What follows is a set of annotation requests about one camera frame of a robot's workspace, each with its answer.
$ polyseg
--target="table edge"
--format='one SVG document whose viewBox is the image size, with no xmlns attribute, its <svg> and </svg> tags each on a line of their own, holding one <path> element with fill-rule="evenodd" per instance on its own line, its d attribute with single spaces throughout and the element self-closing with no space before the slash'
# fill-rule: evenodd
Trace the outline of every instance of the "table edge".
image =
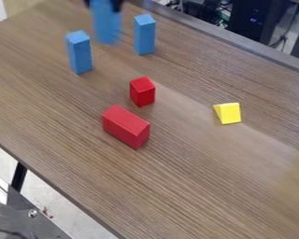
<svg viewBox="0 0 299 239">
<path fill-rule="evenodd" d="M 96 216 L 95 214 L 91 213 L 91 211 L 89 211 L 83 204 L 81 204 L 80 202 L 76 201 L 75 199 L 73 199 L 69 194 L 67 194 L 64 190 L 60 189 L 59 187 L 57 187 L 53 182 L 51 182 L 50 180 L 46 179 L 44 176 L 42 176 L 37 170 L 35 170 L 34 168 L 30 167 L 29 165 L 27 165 L 27 163 L 25 163 L 22 159 L 20 159 L 17 155 L 15 155 L 14 153 L 12 153 L 10 150 L 8 150 L 6 147 L 4 147 L 1 143 L 0 143 L 0 148 L 3 149 L 5 151 L 5 153 L 7 153 L 8 155 L 10 155 L 14 160 L 16 160 L 17 162 L 20 162 L 21 164 L 23 164 L 27 169 L 29 169 L 32 173 L 34 173 L 36 176 L 38 176 L 40 179 L 42 179 L 44 182 L 48 183 L 54 190 L 56 190 L 57 192 L 59 192 L 63 197 L 65 197 L 66 200 L 68 200 L 69 202 L 71 202 L 71 204 L 77 206 L 82 212 L 84 212 L 85 214 L 87 214 L 89 217 L 91 217 L 92 219 L 94 219 L 98 224 L 100 224 L 102 227 L 104 227 L 106 230 L 108 230 L 110 233 L 112 233 L 114 236 L 116 236 L 118 239 L 127 239 L 124 236 L 122 236 L 119 232 L 117 232 L 116 230 L 114 230 L 112 227 L 110 227 L 107 223 L 105 223 L 102 219 L 100 219 L 98 216 Z"/>
<path fill-rule="evenodd" d="M 178 12 L 170 7 L 153 2 L 152 0 L 129 0 L 129 3 L 166 17 L 172 21 L 176 21 L 182 25 L 191 27 L 192 29 L 209 35 L 221 42 L 227 43 L 238 49 L 242 49 L 248 53 L 262 57 L 271 63 L 276 63 L 299 73 L 299 59 L 287 53 L 272 49 L 242 35 L 232 33 L 206 21 L 196 19 L 195 17 Z"/>
</svg>

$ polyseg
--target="screw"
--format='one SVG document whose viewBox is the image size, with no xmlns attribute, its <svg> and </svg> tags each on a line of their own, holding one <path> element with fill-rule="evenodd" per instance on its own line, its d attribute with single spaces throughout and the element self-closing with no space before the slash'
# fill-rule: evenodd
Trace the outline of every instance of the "screw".
<svg viewBox="0 0 299 239">
<path fill-rule="evenodd" d="M 31 209 L 27 216 L 29 218 L 35 218 L 37 216 L 37 211 L 35 209 Z"/>
</svg>

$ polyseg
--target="red block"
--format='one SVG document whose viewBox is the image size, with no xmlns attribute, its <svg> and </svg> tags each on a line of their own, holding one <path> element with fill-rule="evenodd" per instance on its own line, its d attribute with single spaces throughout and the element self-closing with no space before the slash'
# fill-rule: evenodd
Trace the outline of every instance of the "red block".
<svg viewBox="0 0 299 239">
<path fill-rule="evenodd" d="M 154 103 L 155 91 L 155 85 L 147 77 L 130 81 L 130 97 L 138 107 Z"/>
<path fill-rule="evenodd" d="M 102 115 L 103 129 L 133 149 L 138 149 L 150 138 L 150 124 L 139 116 L 113 105 Z"/>
</svg>

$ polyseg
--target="toy block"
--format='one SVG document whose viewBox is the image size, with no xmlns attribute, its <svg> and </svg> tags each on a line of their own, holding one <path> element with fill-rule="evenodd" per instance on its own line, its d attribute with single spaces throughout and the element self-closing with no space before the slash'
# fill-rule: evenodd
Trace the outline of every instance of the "toy block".
<svg viewBox="0 0 299 239">
<path fill-rule="evenodd" d="M 130 97 L 138 107 L 154 103 L 155 92 L 155 85 L 147 77 L 130 81 Z"/>
<path fill-rule="evenodd" d="M 134 49 L 138 55 L 151 54 L 155 51 L 156 21 L 150 14 L 134 17 Z"/>
<path fill-rule="evenodd" d="M 90 37 L 84 31 L 71 32 L 65 37 L 70 66 L 76 74 L 93 68 Z"/>
<path fill-rule="evenodd" d="M 115 44 L 120 39 L 121 14 L 114 12 L 110 0 L 91 0 L 90 5 L 95 39 L 99 44 Z"/>
<path fill-rule="evenodd" d="M 221 124 L 238 123 L 242 120 L 239 103 L 227 103 L 214 105 L 213 107 L 220 118 Z"/>
<path fill-rule="evenodd" d="M 113 105 L 102 115 L 103 129 L 133 149 L 138 149 L 150 138 L 150 124 L 139 116 Z"/>
</svg>

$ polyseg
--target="yellow triangular prism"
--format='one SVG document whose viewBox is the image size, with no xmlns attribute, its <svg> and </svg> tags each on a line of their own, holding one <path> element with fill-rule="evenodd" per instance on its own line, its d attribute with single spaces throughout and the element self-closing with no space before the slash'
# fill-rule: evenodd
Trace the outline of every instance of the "yellow triangular prism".
<svg viewBox="0 0 299 239">
<path fill-rule="evenodd" d="M 226 103 L 213 107 L 221 124 L 238 123 L 242 120 L 239 103 Z"/>
</svg>

